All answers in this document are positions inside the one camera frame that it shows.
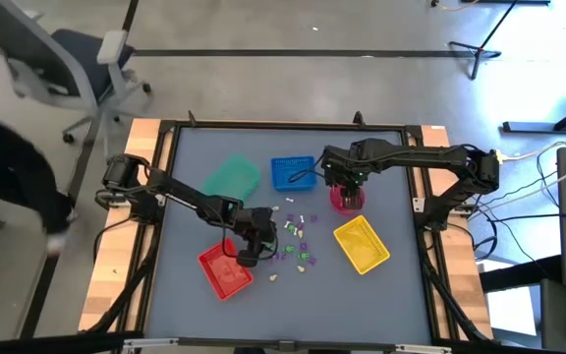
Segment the pink plastic bowl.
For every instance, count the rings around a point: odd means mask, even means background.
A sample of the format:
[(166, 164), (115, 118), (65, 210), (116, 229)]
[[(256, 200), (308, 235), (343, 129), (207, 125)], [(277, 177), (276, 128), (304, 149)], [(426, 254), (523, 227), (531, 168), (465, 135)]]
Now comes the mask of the pink plastic bowl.
[(350, 209), (343, 209), (341, 208), (341, 197), (340, 197), (340, 189), (342, 186), (335, 185), (330, 187), (329, 191), (329, 199), (333, 208), (342, 213), (342, 214), (354, 214), (360, 212), (362, 209), (352, 209), (352, 197), (350, 203)]

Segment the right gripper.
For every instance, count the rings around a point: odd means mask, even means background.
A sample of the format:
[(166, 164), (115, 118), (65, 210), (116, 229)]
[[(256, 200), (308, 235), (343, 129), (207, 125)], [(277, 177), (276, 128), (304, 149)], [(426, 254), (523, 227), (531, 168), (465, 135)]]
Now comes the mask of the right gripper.
[(352, 195), (352, 209), (362, 209), (364, 206), (364, 190), (360, 188), (366, 181), (366, 173), (355, 171), (345, 160), (327, 158), (322, 162), (324, 180), (329, 187), (342, 187), (340, 189), (341, 208), (350, 209), (350, 192), (348, 189), (357, 189)]

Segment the grey office chair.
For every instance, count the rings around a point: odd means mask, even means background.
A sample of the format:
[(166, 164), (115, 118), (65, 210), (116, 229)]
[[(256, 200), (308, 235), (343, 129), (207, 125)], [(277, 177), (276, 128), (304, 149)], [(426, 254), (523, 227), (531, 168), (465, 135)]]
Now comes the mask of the grey office chair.
[(152, 94), (150, 83), (125, 68), (135, 53), (125, 30), (102, 37), (71, 29), (49, 33), (38, 23), (40, 17), (12, 0), (0, 0), (0, 56), (17, 96), (85, 114), (62, 131), (65, 143), (72, 143), (72, 132), (84, 124), (107, 118), (118, 122), (126, 113), (120, 105), (136, 90)]

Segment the black tripod stand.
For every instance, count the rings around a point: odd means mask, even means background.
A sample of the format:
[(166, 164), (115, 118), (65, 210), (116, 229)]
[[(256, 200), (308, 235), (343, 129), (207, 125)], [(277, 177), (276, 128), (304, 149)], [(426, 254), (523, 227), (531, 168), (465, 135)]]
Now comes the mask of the black tripod stand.
[(511, 5), (508, 7), (508, 9), (505, 11), (505, 13), (502, 15), (502, 17), (498, 20), (498, 22), (495, 24), (495, 26), (492, 28), (492, 30), (489, 32), (489, 34), (486, 36), (486, 38), (483, 40), (483, 42), (480, 45), (471, 45), (471, 44), (458, 42), (458, 41), (449, 41), (448, 42), (449, 46), (468, 49), (470, 51), (470, 53), (473, 55), (474, 64), (473, 64), (472, 72), (469, 76), (469, 78), (472, 81), (474, 81), (478, 76), (481, 59), (483, 57), (496, 58), (496, 57), (499, 57), (502, 54), (501, 51), (487, 50), (486, 46), (488, 45), (490, 40), (493, 38), (495, 33), (498, 31), (500, 26), (503, 24), (503, 22), (506, 20), (508, 15), (511, 13), (511, 11), (518, 4), (518, 2), (519, 2), (519, 0), (512, 0)]

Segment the grey table mat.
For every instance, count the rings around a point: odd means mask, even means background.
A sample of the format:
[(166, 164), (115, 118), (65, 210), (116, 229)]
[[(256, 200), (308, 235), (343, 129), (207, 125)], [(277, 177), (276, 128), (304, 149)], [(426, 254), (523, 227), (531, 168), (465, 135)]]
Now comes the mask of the grey table mat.
[[(254, 281), (221, 301), (206, 279), (198, 256), (217, 244), (222, 231), (189, 208), (170, 203), (162, 227), (145, 333), (150, 338), (294, 340), (346, 343), (427, 344), (430, 341), (411, 197), (406, 173), (398, 167), (364, 183), (363, 216), (390, 258), (364, 275), (353, 268), (333, 231), (348, 221), (318, 183), (311, 191), (280, 193), (271, 185), (270, 160), (319, 156), (325, 146), (347, 148), (361, 132), (185, 129), (173, 175), (201, 188), (230, 156), (240, 154), (260, 171), (248, 207), (274, 207), (283, 226), (287, 213), (300, 221), (316, 264), (297, 256), (266, 261), (252, 270)], [(311, 215), (318, 216), (311, 222)], [(303, 266), (305, 272), (299, 272)], [(275, 281), (269, 276), (277, 274)]]

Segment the blue plastic basket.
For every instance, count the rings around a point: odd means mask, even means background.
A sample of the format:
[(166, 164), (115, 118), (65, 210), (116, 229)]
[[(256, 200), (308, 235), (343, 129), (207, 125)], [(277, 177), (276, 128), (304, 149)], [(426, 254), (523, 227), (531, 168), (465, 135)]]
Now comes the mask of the blue plastic basket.
[(272, 188), (277, 192), (310, 191), (316, 185), (314, 174), (302, 175), (314, 166), (313, 156), (276, 157), (270, 160), (270, 166)]

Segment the black table frame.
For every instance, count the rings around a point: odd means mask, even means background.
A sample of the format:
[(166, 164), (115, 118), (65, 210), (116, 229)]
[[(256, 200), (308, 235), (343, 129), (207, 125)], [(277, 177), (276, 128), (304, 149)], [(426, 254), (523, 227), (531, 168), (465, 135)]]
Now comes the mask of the black table frame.
[[(311, 122), (274, 122), (274, 121), (197, 121), (194, 116), (187, 120), (160, 120), (151, 165), (156, 168), (161, 162), (161, 154), (168, 154), (165, 170), (172, 172), (174, 158), (178, 151), (179, 138), (183, 129), (223, 129), (223, 130), (267, 130), (267, 131), (343, 131), (343, 132), (393, 132), (400, 135), (400, 143), (414, 141), (424, 144), (424, 129), (415, 125), (368, 125), (361, 112), (357, 112), (351, 123), (311, 123)], [(137, 225), (134, 233), (132, 255), (128, 272), (124, 280), (124, 289), (107, 308), (100, 320), (81, 335), (93, 338), (89, 352), (109, 354), (141, 354), (144, 348), (155, 344), (160, 346), (210, 346), (210, 347), (257, 347), (293, 353), (300, 350), (361, 350), (380, 351), (383, 354), (398, 352), (423, 354), (478, 354), (490, 348), (497, 348), (498, 343), (487, 338), (476, 325), (468, 319), (450, 289), (446, 257), (442, 248), (442, 236), (439, 229), (430, 231), (435, 258), (432, 259), (425, 246), (425, 231), (419, 225), (415, 215), (413, 222), (416, 230), (416, 246), (421, 262), (424, 305), (431, 331), (431, 344), (381, 343), (343, 343), (294, 340), (243, 340), (243, 339), (197, 339), (170, 338), (147, 339), (143, 326), (151, 298), (152, 276), (156, 268), (162, 224), (165, 218), (166, 201), (155, 202), (149, 209), (139, 211), (133, 208)]]

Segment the red plastic basket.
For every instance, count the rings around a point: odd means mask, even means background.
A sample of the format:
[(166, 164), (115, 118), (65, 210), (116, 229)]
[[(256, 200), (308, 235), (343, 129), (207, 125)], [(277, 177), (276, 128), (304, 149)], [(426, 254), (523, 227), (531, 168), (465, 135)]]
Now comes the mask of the red plastic basket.
[(252, 273), (237, 263), (236, 255), (234, 242), (226, 239), (198, 256), (205, 277), (221, 301), (231, 298), (254, 281)]

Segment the person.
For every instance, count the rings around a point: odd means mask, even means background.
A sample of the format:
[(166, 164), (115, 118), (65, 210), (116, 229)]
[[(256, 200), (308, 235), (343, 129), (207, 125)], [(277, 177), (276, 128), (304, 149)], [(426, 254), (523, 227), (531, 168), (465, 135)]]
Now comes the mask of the person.
[(34, 210), (46, 253), (59, 255), (76, 219), (73, 198), (61, 192), (49, 162), (32, 142), (0, 123), (0, 200)]

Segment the yellow plastic basket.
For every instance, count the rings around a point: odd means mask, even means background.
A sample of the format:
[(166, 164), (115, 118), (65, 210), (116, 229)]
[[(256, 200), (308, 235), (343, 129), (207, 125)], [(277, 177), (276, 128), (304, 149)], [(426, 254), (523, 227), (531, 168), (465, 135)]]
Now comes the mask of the yellow plastic basket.
[(390, 258), (388, 249), (363, 215), (356, 216), (336, 228), (333, 235), (360, 275), (368, 273)]

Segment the black desk crossbar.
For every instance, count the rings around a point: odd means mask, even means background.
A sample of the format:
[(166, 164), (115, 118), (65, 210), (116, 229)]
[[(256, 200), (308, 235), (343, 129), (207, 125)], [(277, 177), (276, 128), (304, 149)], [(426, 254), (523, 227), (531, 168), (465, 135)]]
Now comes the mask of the black desk crossbar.
[(543, 279), (562, 282), (562, 257), (551, 256), (480, 274), (484, 293), (507, 290), (540, 283)]

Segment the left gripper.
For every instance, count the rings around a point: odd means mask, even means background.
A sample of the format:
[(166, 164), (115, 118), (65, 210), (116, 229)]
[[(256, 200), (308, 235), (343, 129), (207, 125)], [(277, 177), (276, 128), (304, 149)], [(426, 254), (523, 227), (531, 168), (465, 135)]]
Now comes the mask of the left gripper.
[(271, 220), (270, 207), (242, 208), (239, 210), (239, 235), (250, 248), (264, 251), (278, 250), (276, 224)]

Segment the teal plastic basket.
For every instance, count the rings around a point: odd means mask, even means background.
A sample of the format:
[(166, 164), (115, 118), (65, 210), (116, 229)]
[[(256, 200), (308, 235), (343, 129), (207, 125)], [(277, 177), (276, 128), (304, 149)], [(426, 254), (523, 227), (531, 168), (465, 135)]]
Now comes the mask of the teal plastic basket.
[(256, 189), (261, 175), (259, 169), (240, 154), (227, 158), (204, 181), (201, 191), (206, 195), (224, 196), (244, 202)]

